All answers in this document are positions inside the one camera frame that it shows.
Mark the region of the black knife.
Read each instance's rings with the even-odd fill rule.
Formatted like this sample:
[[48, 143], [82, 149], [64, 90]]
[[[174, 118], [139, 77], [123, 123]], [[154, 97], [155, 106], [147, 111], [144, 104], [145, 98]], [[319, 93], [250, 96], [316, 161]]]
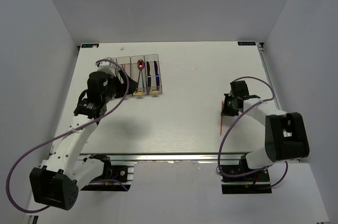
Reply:
[[151, 84], [152, 84], [152, 76], [151, 76], [151, 67], [149, 62], [146, 62], [146, 68], [147, 68], [147, 94], [151, 91]]

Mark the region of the iridescent rainbow spoon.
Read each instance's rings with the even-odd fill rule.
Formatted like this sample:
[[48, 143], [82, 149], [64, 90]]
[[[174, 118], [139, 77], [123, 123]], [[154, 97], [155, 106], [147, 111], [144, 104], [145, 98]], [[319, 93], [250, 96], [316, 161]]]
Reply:
[[145, 84], [144, 84], [144, 79], [143, 79], [143, 70], [145, 69], [145, 62], [142, 59], [138, 60], [137, 67], [139, 69], [139, 75], [138, 75], [138, 82], [137, 83], [142, 81], [142, 87], [138, 88], [136, 93], [141, 95], [141, 94], [143, 94], [144, 89], [145, 89]]

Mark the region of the iridescent blue knife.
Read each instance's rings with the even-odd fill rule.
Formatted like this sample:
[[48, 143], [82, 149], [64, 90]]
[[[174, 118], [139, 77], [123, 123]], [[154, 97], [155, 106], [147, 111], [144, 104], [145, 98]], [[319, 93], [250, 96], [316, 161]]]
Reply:
[[154, 61], [154, 70], [155, 70], [155, 77], [156, 77], [156, 91], [159, 92], [160, 78], [159, 78], [159, 73], [158, 73], [158, 65], [156, 61]]

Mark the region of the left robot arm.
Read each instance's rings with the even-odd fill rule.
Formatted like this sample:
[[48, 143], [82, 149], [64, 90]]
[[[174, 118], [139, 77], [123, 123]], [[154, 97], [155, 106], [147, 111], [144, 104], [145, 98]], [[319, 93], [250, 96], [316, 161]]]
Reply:
[[80, 94], [70, 125], [71, 133], [62, 138], [59, 146], [40, 168], [33, 168], [30, 183], [36, 203], [48, 207], [70, 210], [79, 191], [92, 181], [111, 178], [110, 158], [91, 154], [80, 166], [77, 159], [107, 112], [107, 104], [135, 92], [137, 82], [119, 71], [121, 78], [103, 71], [92, 72], [87, 88]]

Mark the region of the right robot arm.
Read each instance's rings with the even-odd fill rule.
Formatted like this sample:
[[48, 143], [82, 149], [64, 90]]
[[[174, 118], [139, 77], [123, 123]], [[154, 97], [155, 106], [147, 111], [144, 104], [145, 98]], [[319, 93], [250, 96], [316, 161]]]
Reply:
[[310, 149], [303, 117], [300, 113], [287, 113], [269, 107], [263, 100], [249, 93], [244, 80], [230, 83], [231, 90], [224, 95], [221, 116], [235, 117], [221, 142], [222, 152], [225, 139], [240, 118], [250, 116], [265, 128], [264, 145], [260, 149], [241, 157], [233, 177], [251, 181], [258, 171], [279, 161], [298, 160], [309, 156]]

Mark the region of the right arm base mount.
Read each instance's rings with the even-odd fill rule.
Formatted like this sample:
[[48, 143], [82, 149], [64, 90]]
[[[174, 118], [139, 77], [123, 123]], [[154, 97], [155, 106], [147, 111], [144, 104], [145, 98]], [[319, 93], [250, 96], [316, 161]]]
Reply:
[[[235, 164], [221, 164], [221, 170], [227, 175], [239, 175], [252, 171], [248, 168], [246, 155], [242, 155]], [[224, 195], [244, 195], [244, 194], [271, 194], [270, 176], [267, 169], [259, 170], [253, 174], [231, 178], [221, 175], [221, 189]]]

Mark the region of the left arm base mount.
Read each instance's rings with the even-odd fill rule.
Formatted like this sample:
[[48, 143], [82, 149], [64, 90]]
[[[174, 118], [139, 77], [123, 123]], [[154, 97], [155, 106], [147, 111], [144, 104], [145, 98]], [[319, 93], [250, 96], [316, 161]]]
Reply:
[[107, 155], [94, 154], [83, 159], [86, 162], [88, 159], [100, 160], [104, 163], [103, 175], [95, 178], [93, 183], [88, 184], [82, 191], [128, 191], [131, 187], [133, 169], [127, 164], [113, 164]]

